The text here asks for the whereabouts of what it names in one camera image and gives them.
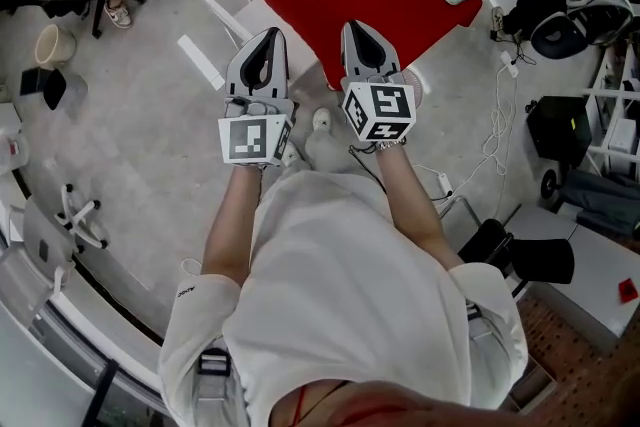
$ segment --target black speaker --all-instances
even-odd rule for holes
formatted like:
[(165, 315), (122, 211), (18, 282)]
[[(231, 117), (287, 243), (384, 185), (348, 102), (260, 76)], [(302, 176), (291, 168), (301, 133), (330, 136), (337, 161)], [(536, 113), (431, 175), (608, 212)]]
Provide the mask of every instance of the black speaker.
[(544, 96), (527, 118), (538, 155), (577, 167), (591, 144), (585, 101), (575, 96)]

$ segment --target neck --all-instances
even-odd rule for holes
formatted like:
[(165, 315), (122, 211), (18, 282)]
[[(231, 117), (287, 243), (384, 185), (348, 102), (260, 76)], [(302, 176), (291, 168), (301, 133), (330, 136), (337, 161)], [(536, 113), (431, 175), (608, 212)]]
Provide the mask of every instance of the neck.
[[(343, 381), (325, 379), (307, 384), (300, 407), (300, 417), (304, 418), (342, 383)], [(271, 410), (270, 427), (291, 427), (300, 400), (301, 389), (302, 387), (296, 388), (276, 402)]]

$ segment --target white folding chair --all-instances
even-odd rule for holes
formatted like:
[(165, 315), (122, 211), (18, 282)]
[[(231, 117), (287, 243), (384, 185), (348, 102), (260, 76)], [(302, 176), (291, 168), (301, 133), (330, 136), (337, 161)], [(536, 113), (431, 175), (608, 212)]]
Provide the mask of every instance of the white folding chair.
[(316, 54), (309, 45), (264, 0), (249, 0), (249, 3), (235, 16), (215, 0), (204, 1), (225, 25), (229, 38), (238, 49), (253, 36), (270, 27), (280, 29), (287, 41), (290, 85), (318, 62)]

